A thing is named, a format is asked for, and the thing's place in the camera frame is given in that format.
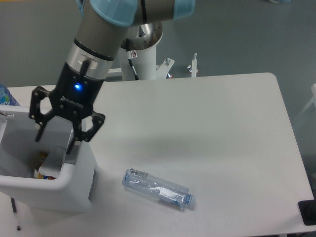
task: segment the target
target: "screw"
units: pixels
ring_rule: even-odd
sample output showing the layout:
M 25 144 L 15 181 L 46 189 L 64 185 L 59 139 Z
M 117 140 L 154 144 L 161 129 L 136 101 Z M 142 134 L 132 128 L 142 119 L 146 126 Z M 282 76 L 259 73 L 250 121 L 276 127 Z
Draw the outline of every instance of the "screw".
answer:
M 171 60 L 169 58 L 166 58 L 166 66 L 169 66 L 170 62 L 171 62 Z

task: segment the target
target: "blue led light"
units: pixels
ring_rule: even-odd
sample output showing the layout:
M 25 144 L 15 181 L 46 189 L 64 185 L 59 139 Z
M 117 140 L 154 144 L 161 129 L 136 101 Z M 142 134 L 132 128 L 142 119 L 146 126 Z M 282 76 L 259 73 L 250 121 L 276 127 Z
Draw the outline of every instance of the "blue led light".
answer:
M 77 91 L 81 91 L 81 90 L 82 90 L 82 85 L 79 84 L 79 83 L 76 83 L 76 84 L 75 84 L 75 89 L 76 89 Z

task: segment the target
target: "item in bin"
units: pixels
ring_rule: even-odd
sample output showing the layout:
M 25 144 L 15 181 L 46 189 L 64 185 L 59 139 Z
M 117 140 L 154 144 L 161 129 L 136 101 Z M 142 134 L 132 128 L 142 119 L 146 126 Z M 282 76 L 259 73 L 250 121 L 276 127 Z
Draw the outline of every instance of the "item in bin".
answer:
M 33 164 L 33 171 L 39 170 L 40 166 L 44 163 L 45 159 L 47 158 L 47 152 L 40 152 L 38 158 L 35 160 Z
M 55 147 L 40 166 L 39 173 L 44 176 L 58 178 L 65 156 L 65 150 L 60 147 Z
M 47 180 L 54 180 L 54 179 L 56 179 L 56 178 L 54 178 L 52 176 L 41 175 L 37 170 L 34 171 L 34 178 L 36 178 L 36 179 L 47 179 Z

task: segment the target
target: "robotic arm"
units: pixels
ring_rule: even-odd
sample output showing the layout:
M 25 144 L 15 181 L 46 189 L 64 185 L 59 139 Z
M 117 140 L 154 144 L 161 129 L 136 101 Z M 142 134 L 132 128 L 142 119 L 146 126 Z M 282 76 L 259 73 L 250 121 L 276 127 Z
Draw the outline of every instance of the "robotic arm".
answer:
M 47 123 L 59 116 L 73 123 L 75 141 L 89 142 L 104 123 L 105 116 L 93 110 L 93 103 L 107 76 L 128 27 L 190 15 L 195 0 L 77 0 L 84 18 L 55 89 L 38 86 L 32 92 L 29 117 L 40 126 L 36 141 Z M 50 99 L 52 110 L 40 112 L 40 102 Z M 93 126 L 81 130 L 82 119 L 91 116 Z

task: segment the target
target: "silver metal cylinder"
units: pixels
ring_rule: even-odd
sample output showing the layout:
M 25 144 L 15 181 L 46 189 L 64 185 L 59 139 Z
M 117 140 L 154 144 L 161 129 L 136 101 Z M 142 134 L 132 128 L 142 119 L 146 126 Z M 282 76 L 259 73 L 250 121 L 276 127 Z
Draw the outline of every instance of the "silver metal cylinder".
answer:
M 68 54 L 68 58 L 66 61 L 67 64 L 72 69 L 79 72 L 82 62 L 85 59 L 89 59 L 91 61 L 86 76 L 94 79 L 105 79 L 107 77 L 108 71 L 111 68 L 113 62 L 95 57 L 73 43 Z

